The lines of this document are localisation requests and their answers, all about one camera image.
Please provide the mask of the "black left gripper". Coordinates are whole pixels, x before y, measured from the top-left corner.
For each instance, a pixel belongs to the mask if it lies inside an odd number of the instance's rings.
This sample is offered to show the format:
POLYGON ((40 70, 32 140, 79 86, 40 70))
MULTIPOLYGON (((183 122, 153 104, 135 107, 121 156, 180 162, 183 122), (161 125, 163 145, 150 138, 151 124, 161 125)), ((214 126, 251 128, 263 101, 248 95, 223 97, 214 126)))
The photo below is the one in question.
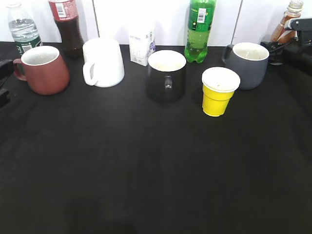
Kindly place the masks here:
POLYGON ((14 72, 14 64, 10 59, 6 59, 0 62, 0 106, 5 106, 10 98, 8 97, 9 91, 3 88, 3 85, 9 79, 14 72))

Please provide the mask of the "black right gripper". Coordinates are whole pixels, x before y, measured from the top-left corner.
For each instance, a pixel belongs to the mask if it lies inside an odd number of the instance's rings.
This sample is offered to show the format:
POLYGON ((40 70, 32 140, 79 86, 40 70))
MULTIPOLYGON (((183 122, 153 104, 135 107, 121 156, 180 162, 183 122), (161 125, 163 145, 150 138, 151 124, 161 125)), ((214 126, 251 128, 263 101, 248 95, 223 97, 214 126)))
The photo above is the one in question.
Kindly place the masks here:
POLYGON ((270 55, 270 63, 283 63, 301 72, 312 74, 312 19, 292 18, 284 25, 286 31, 296 31, 297 37, 291 41, 278 45, 277 42, 260 43, 270 55))

